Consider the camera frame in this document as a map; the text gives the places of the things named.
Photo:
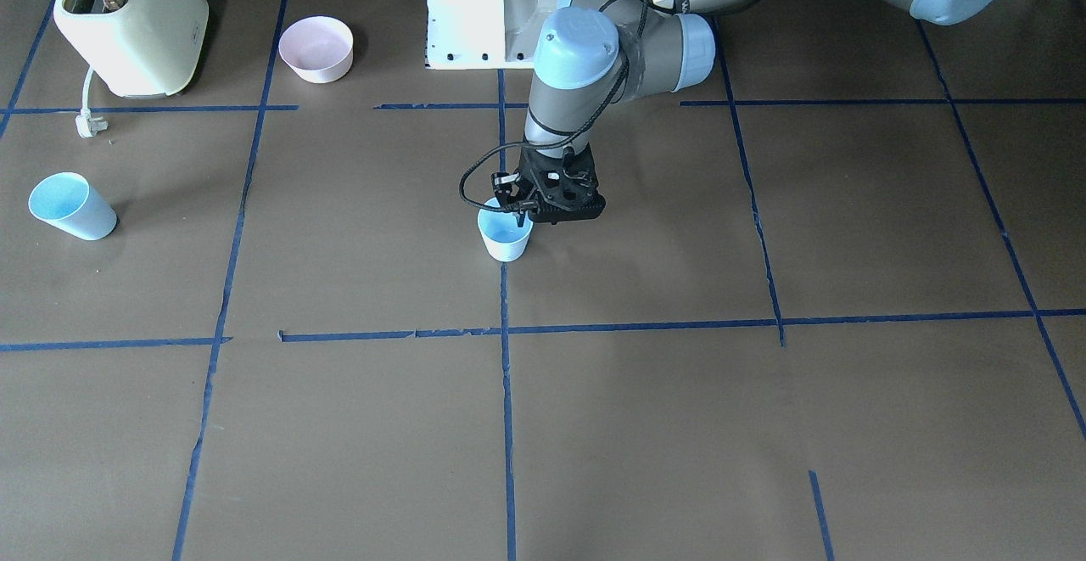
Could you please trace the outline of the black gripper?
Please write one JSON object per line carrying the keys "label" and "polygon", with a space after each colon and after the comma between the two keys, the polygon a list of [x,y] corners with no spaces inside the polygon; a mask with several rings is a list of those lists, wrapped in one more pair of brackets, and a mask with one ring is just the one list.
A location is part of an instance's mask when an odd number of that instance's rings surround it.
{"label": "black gripper", "polygon": [[531,146],[521,146],[517,173],[492,173],[491,183],[498,208],[512,212],[519,221],[535,220],[540,208],[538,184],[546,177],[556,179],[588,179],[598,181],[592,146],[580,150],[565,146],[559,156],[541,154]]}

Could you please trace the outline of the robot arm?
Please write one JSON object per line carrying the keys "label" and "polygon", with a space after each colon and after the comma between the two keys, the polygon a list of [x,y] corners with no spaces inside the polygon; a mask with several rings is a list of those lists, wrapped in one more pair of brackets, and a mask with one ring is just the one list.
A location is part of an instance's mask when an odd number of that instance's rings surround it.
{"label": "robot arm", "polygon": [[[557,0],[540,28],[518,165],[491,178],[479,211],[561,224],[599,217],[590,132],[614,104],[705,81],[716,65],[709,17],[759,0]],[[954,25],[993,0],[881,0]]]}

